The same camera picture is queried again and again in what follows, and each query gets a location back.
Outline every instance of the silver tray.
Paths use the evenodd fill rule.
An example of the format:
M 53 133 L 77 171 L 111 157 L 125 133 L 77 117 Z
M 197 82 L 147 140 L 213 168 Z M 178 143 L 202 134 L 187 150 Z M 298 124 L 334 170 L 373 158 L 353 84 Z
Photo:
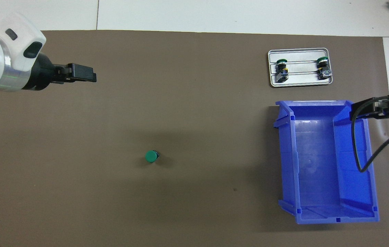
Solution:
M 332 83 L 332 77 L 325 80 L 318 79 L 317 59 L 320 57 L 328 57 L 328 64 L 332 68 L 329 52 L 326 48 L 270 50 L 268 52 L 268 64 L 271 85 L 274 87 L 314 86 Z M 277 83 L 275 81 L 276 62 L 282 58 L 287 60 L 289 79 L 285 82 Z

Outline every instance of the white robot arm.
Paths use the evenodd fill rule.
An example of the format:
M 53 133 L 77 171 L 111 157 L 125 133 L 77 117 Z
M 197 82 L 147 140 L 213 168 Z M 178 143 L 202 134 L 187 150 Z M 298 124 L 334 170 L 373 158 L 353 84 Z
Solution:
M 91 67 L 52 64 L 40 53 L 45 36 L 27 18 L 13 13 L 0 23 L 0 90 L 42 90 L 50 83 L 97 81 Z

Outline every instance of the black cable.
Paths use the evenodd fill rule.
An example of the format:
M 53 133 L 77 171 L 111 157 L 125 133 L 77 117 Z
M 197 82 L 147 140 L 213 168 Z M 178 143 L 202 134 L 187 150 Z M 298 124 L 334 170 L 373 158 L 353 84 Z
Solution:
M 358 154 L 357 154 L 357 149 L 356 149 L 356 139 L 355 139 L 355 122 L 356 122 L 356 119 L 357 119 L 357 116 L 359 115 L 359 113 L 367 106 L 369 106 L 370 104 L 373 104 L 379 100 L 383 100 L 383 99 L 388 99 L 388 96 L 383 96 L 383 97 L 377 97 L 375 99 L 371 99 L 365 103 L 363 103 L 362 105 L 360 105 L 358 107 L 358 109 L 354 112 L 354 114 L 352 115 L 352 128 L 351 128 L 351 132 L 352 132 L 352 143 L 353 143 L 353 153 L 354 153 L 354 156 L 355 156 L 355 161 L 356 161 L 356 167 L 358 168 L 358 171 L 359 172 L 365 172 L 368 167 L 371 165 L 371 163 L 373 162 L 373 160 L 376 158 L 376 156 L 378 156 L 378 154 L 389 144 L 389 138 L 382 144 L 380 145 L 380 147 L 373 153 L 373 155 L 368 159 L 367 163 L 365 164 L 365 166 L 362 168 L 361 167 L 361 164 L 359 162 L 359 159 L 358 159 Z

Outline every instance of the blue plastic container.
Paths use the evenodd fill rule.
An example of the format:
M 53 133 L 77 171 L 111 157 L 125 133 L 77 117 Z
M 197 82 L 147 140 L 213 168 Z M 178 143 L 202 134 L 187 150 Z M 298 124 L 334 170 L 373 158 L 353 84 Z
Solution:
M 283 200 L 298 224 L 379 221 L 373 165 L 356 168 L 351 141 L 351 102 L 280 101 Z M 371 155 L 366 119 L 358 119 L 356 145 L 365 164 Z

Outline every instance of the brown table surface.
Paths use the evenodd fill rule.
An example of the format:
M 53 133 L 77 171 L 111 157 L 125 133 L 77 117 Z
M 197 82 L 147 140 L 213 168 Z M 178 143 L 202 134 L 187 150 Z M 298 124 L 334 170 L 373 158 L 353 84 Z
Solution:
M 298 225 L 282 211 L 279 100 L 388 94 L 382 38 L 49 31 L 53 63 L 97 83 L 0 92 L 0 244 L 389 246 L 389 146 L 375 160 L 381 221 Z M 326 47 L 333 83 L 274 89 L 267 52 Z M 372 146 L 388 120 L 370 120 Z M 148 164 L 144 155 L 162 156 Z

